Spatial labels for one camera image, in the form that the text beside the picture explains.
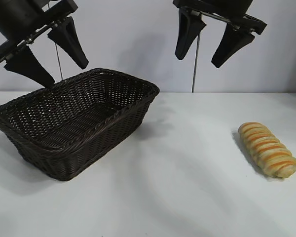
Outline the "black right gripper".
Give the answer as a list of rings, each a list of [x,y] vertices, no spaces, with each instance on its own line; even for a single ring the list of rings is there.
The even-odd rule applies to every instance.
[[[201,16],[193,15],[190,10],[227,23],[211,61],[216,68],[220,68],[233,54],[255,39],[251,32],[260,35],[267,26],[260,19],[246,14],[251,0],[175,0],[173,4],[179,8],[175,49],[175,56],[179,60],[184,59],[194,40],[206,27]]]

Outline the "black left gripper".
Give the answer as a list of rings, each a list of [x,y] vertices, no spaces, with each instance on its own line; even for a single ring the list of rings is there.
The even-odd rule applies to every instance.
[[[0,0],[0,33],[6,41],[0,45],[0,63],[11,54],[19,43],[39,35],[57,26],[47,34],[48,38],[61,47],[81,68],[86,69],[88,59],[80,45],[74,20],[67,17],[77,10],[73,0],[60,0],[44,11],[47,0]],[[39,63],[28,46],[24,46],[10,59],[6,60],[7,71],[23,75],[43,87],[53,87],[55,80]]]

